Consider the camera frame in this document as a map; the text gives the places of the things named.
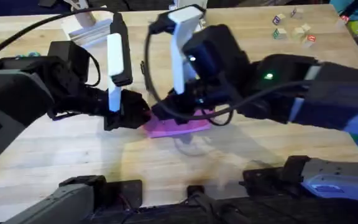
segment gray robot arm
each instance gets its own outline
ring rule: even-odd
[[[93,212],[93,187],[73,184],[59,187],[53,194],[12,217],[5,224],[75,224]]]

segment black mount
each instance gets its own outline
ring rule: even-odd
[[[207,213],[208,223],[251,223],[236,206],[207,196],[202,185],[188,186],[187,196],[186,204],[200,206]]]
[[[142,181],[128,180],[107,182],[103,175],[78,176],[59,184],[63,187],[70,184],[86,184],[94,190],[94,210],[109,208],[110,210],[137,209],[142,205]]]
[[[302,187],[301,176],[308,156],[290,156],[283,167],[245,170],[243,182],[250,197],[290,195],[295,198],[314,197]]]

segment black cable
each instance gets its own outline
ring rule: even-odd
[[[130,7],[128,0],[122,0],[124,4],[127,6],[128,11],[133,11],[133,9]]]
[[[205,113],[204,110],[201,110],[201,112],[202,112],[203,115],[207,115],[207,113]],[[212,125],[215,125],[215,126],[225,126],[225,125],[228,125],[231,122],[231,120],[233,119],[233,114],[234,114],[234,111],[230,111],[229,116],[227,117],[227,120],[222,124],[215,122],[212,118],[208,118],[207,121],[209,123],[211,123]]]
[[[44,20],[41,20],[41,21],[38,21],[36,22],[35,24],[32,24],[22,30],[20,30],[19,32],[17,32],[16,34],[14,34],[13,36],[11,36],[10,38],[2,41],[0,43],[0,51],[5,48],[6,46],[8,46],[9,44],[11,44],[12,42],[14,42],[15,40],[17,40],[19,37],[23,36],[24,34],[28,33],[29,31],[39,27],[39,26],[42,26],[48,22],[52,22],[52,21],[55,21],[57,19],[61,19],[61,18],[64,18],[64,17],[68,17],[68,16],[72,16],[72,15],[75,15],[75,14],[78,14],[78,13],[82,13],[82,12],[92,12],[92,11],[106,11],[106,12],[112,12],[112,13],[115,13],[115,11],[113,10],[110,10],[108,8],[103,8],[103,7],[98,7],[98,8],[89,8],[89,9],[80,9],[80,10],[76,10],[76,11],[73,11],[73,12],[69,12],[69,13],[65,13],[65,14],[60,14],[60,15],[57,15],[57,16],[52,16],[52,17],[49,17],[47,19],[44,19]]]
[[[124,217],[124,219],[122,219],[121,224],[125,224],[125,222],[126,222],[130,217],[132,217],[134,214],[135,214],[135,212],[131,211],[128,215],[126,215],[126,216]]]
[[[311,85],[312,84],[312,80],[302,80],[302,81],[297,81],[297,82],[289,82],[289,83],[284,83],[284,84],[280,84],[280,85],[277,85],[277,86],[274,86],[274,87],[271,87],[269,89],[266,89],[266,90],[262,90],[252,96],[249,96],[247,98],[244,98],[242,101],[236,103],[235,105],[233,106],[229,106],[223,110],[219,110],[219,111],[216,111],[214,113],[210,113],[210,114],[207,114],[207,115],[200,115],[200,116],[189,116],[187,114],[182,114],[182,113],[178,113],[174,110],[172,110],[171,108],[169,108],[162,100],[161,100],[161,97],[158,95],[155,87],[154,87],[154,84],[153,84],[153,81],[152,81],[152,78],[150,76],[150,70],[149,70],[149,47],[150,47],[150,40],[151,40],[151,30],[149,29],[148,33],[147,33],[147,36],[146,36],[146,41],[145,41],[145,49],[144,49],[144,62],[145,62],[145,73],[144,73],[144,76],[145,76],[145,82],[149,84],[149,92],[153,95],[153,97],[155,98],[155,100],[157,101],[157,103],[167,112],[169,113],[170,115],[174,116],[174,117],[177,117],[177,118],[181,118],[181,119],[184,119],[184,120],[201,120],[201,119],[210,119],[210,118],[214,118],[214,117],[217,117],[217,116],[220,116],[222,114],[225,114],[225,113],[229,113],[233,110],[236,110],[238,108],[240,108],[241,106],[247,104],[247,103],[250,103],[260,97],[263,97],[265,95],[268,95],[270,93],[273,93],[275,91],[278,91],[278,90],[282,90],[282,89],[285,89],[285,88],[289,88],[289,87],[294,87],[294,86],[302,86],[302,85]]]
[[[98,71],[98,80],[96,81],[96,83],[94,83],[94,84],[92,84],[92,85],[88,85],[88,86],[90,86],[90,87],[96,87],[96,86],[99,85],[100,79],[101,79],[100,66],[99,66],[99,63],[98,63],[97,59],[94,58],[92,54],[89,53],[89,56],[92,58],[92,61],[93,61],[93,63],[94,63],[94,66],[96,67],[96,69],[97,69],[97,71]]]

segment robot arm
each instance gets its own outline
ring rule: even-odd
[[[170,15],[188,8],[197,11],[198,6],[160,15],[150,25],[149,33],[175,34],[178,22]],[[232,110],[249,118],[358,134],[358,69],[297,55],[270,55],[251,62],[225,25],[209,26],[193,34],[181,52],[199,78],[187,80],[183,92],[174,88],[164,100],[157,100],[152,111],[159,119],[185,123],[189,119],[205,119],[193,116],[196,110],[230,105]],[[153,88],[150,91],[156,96]]]
[[[121,86],[132,83],[132,72],[126,26],[119,13],[114,14],[111,32],[122,35],[120,43],[109,41],[109,45],[118,45],[113,54],[125,56],[118,61],[108,52],[109,70],[121,67],[120,73],[108,78],[109,90],[119,89],[114,96],[96,88],[100,74],[94,85],[86,84],[90,57],[98,71],[99,65],[74,42],[52,42],[48,56],[0,59],[0,154],[45,113],[54,121],[78,114],[102,116],[107,131],[135,129],[150,119],[149,107],[140,93],[121,91]]]

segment white bracket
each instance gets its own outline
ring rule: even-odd
[[[124,71],[121,35],[118,33],[107,36],[108,92],[109,109],[117,112],[121,106],[121,87],[112,82],[111,77]]]
[[[171,60],[173,72],[173,88],[177,94],[185,91],[185,82],[196,77],[196,72],[187,61],[183,52],[183,46],[193,36],[203,12],[190,6],[168,14],[176,26],[171,40]]]

